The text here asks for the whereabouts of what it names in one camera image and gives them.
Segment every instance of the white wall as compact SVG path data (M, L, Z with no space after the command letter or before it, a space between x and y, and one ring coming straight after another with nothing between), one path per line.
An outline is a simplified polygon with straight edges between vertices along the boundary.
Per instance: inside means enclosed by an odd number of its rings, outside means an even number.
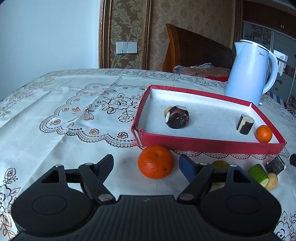
M0 5L0 100L34 78L98 68L100 0L5 0Z

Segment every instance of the red fabric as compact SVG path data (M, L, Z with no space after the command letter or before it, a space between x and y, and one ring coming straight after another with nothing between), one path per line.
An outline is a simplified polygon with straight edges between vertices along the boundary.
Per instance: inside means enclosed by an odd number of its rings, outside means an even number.
M223 77L208 76L206 78L207 79L211 79L211 80L217 80L217 81L221 81L221 82L226 82L226 81L228 81L228 77L229 76L223 76Z

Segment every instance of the orange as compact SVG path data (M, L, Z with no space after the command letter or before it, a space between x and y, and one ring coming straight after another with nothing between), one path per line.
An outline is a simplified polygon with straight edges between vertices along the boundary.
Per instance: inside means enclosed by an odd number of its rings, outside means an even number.
M268 143L272 139L272 131L266 125L261 125L256 130L256 138L261 143Z
M173 156L162 146L149 146L139 155L138 167L140 172L148 178L164 178L172 172Z

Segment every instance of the gold picture frame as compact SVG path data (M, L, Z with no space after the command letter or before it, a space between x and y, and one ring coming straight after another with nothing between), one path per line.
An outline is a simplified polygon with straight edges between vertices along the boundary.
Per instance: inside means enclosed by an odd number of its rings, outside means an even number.
M99 23L99 68L110 68L111 21L114 0L102 0ZM144 19L142 20L142 63L141 68L147 70L149 62L149 34L151 0L146 0Z

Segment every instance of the white kettle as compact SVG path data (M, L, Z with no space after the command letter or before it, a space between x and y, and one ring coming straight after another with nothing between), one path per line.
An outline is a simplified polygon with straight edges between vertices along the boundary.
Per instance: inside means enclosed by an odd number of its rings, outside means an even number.
M277 58L267 48L249 40L240 40L234 45L237 55L224 94L258 106L262 94L269 91L276 80ZM265 84L268 60L271 62L271 75Z

